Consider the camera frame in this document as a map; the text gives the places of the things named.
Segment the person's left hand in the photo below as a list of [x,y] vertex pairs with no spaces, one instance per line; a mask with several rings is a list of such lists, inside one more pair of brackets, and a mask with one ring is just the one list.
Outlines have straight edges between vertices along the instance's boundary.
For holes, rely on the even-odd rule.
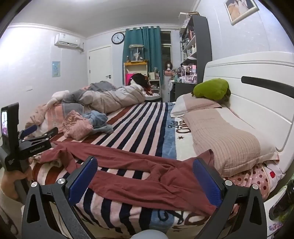
[[22,173],[18,170],[15,171],[5,171],[1,180],[1,190],[3,193],[13,200],[17,200],[19,198],[18,193],[15,189],[15,182],[18,180],[27,179],[28,181],[32,180],[32,170],[29,167],[25,173]]

